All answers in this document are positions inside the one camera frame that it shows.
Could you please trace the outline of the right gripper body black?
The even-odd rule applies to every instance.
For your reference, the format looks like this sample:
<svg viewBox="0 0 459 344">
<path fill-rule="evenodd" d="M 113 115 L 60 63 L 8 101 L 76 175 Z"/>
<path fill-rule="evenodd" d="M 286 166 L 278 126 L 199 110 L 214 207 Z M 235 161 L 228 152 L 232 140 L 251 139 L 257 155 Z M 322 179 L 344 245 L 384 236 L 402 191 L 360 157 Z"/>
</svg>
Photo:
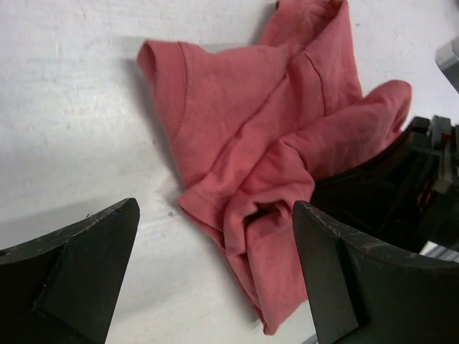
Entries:
<svg viewBox="0 0 459 344">
<path fill-rule="evenodd" d="M 458 126 L 435 115 L 426 130 L 431 166 L 422 178 L 415 228 L 406 250 L 420 251 L 428 242 L 458 250 Z"/>
</svg>

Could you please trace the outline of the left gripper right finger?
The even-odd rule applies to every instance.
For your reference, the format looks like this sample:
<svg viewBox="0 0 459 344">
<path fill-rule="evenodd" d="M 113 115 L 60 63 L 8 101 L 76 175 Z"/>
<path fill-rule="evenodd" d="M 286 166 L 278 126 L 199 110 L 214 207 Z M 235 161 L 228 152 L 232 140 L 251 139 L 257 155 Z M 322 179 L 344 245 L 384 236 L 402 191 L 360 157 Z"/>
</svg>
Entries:
<svg viewBox="0 0 459 344">
<path fill-rule="evenodd" d="M 456 343 L 458 263 L 408 252 L 311 204 L 293 233 L 320 343 Z"/>
</svg>

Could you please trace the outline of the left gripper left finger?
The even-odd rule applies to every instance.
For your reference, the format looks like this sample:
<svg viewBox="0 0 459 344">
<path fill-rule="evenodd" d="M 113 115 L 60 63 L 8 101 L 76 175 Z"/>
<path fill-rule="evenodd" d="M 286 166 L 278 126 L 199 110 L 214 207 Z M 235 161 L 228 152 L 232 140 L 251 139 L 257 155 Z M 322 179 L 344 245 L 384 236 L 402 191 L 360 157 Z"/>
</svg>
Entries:
<svg viewBox="0 0 459 344">
<path fill-rule="evenodd" d="M 134 198 L 1 251 L 2 343 L 104 343 L 139 223 Z"/>
</svg>

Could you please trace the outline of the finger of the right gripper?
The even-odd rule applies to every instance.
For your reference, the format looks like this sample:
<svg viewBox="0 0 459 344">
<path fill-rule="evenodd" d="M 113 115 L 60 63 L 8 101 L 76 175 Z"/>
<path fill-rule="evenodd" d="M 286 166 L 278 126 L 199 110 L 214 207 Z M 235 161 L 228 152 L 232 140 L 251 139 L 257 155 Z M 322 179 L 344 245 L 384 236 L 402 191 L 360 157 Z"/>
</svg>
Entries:
<svg viewBox="0 0 459 344">
<path fill-rule="evenodd" d="M 420 251 L 420 228 L 435 200 L 430 137 L 404 133 L 366 163 L 316 184 L 311 203 L 343 224 L 407 251 Z"/>
</svg>

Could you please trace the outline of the pink red t shirt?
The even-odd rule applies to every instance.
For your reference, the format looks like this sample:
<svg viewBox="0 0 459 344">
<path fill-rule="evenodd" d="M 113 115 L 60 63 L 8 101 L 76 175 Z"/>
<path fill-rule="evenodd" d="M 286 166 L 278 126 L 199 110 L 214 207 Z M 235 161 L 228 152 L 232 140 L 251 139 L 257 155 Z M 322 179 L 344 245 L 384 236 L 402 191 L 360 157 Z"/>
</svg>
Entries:
<svg viewBox="0 0 459 344">
<path fill-rule="evenodd" d="M 275 334 L 307 298 L 293 204 L 398 137 L 410 84 L 363 94 L 347 1 L 279 1 L 256 45 L 148 40 L 137 63 L 184 185 L 179 207 Z"/>
</svg>

